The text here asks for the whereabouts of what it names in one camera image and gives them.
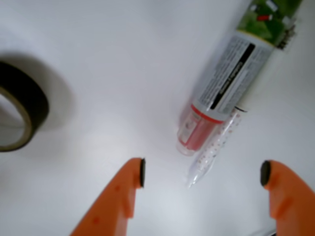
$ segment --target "black stripe on label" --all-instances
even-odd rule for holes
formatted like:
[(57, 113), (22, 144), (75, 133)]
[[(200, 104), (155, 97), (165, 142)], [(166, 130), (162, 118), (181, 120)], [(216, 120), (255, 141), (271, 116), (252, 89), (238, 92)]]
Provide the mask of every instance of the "black stripe on label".
[(235, 78), (238, 76), (238, 74), (242, 70), (242, 68), (245, 65), (245, 63), (248, 60), (248, 58), (250, 58), (250, 56), (251, 56), (252, 52), (254, 51), (254, 49), (255, 49), (255, 45), (251, 43), (248, 46), (248, 48), (246, 49), (246, 51), (244, 52), (244, 54), (242, 55), (242, 57), (239, 60), (239, 62), (236, 64), (236, 66), (233, 69), (233, 71), (230, 74), (230, 76), (225, 81), (225, 83), (222, 86), (222, 88), (220, 89), (219, 93), (217, 94), (217, 96), (216, 96), (212, 106), (210, 107), (211, 110), (214, 110), (217, 107), (217, 105), (219, 104), (219, 102), (221, 101), (223, 96), (225, 95), (226, 91), (230, 88), (231, 84), (233, 83)]

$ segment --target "tube label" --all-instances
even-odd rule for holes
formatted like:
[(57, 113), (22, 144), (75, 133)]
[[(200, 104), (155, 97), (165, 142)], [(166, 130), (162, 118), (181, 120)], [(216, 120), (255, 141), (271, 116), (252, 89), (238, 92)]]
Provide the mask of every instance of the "tube label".
[(194, 107), (212, 119), (226, 120), (273, 48), (255, 36), (235, 32)]

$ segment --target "caulk tube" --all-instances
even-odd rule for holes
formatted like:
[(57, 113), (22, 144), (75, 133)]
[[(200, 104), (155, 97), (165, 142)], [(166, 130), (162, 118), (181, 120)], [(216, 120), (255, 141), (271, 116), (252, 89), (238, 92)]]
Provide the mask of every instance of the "caulk tube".
[(273, 87), (274, 76), (281, 67), (284, 54), (278, 60), (271, 60), (268, 66), (264, 67), (259, 77), (250, 85), (237, 106), (233, 109), (228, 119), (219, 126), (209, 142), (190, 166), (186, 179), (186, 186), (191, 187), (199, 182), (210, 172), (215, 160), (219, 157), (220, 151), (225, 147), (230, 136), (240, 126), (242, 119), (247, 112), (257, 106), (259, 101), (268, 96), (269, 90)]
[(179, 129), (177, 148), (182, 154), (194, 155), (209, 135), (229, 118), (282, 40), (301, 1), (252, 1), (219, 62), (206, 73), (207, 84), (190, 105), (190, 114)]

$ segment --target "black rubber pad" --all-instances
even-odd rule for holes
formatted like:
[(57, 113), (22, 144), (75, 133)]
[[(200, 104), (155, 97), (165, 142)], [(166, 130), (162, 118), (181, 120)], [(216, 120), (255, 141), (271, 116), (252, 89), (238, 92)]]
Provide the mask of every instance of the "black rubber pad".
[(140, 164), (140, 185), (141, 185), (141, 187), (144, 187), (145, 172), (146, 172), (146, 160), (142, 159), (141, 164)]
[(260, 183), (265, 186), (269, 182), (271, 174), (271, 164), (269, 161), (265, 161), (260, 168)]

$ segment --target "glue tube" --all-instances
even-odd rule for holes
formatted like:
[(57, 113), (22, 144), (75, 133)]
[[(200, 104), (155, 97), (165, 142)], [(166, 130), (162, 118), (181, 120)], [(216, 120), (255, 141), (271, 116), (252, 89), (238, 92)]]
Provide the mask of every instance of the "glue tube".
[(302, 0), (253, 0), (178, 132), (177, 149), (192, 156), (224, 123), (273, 49)]

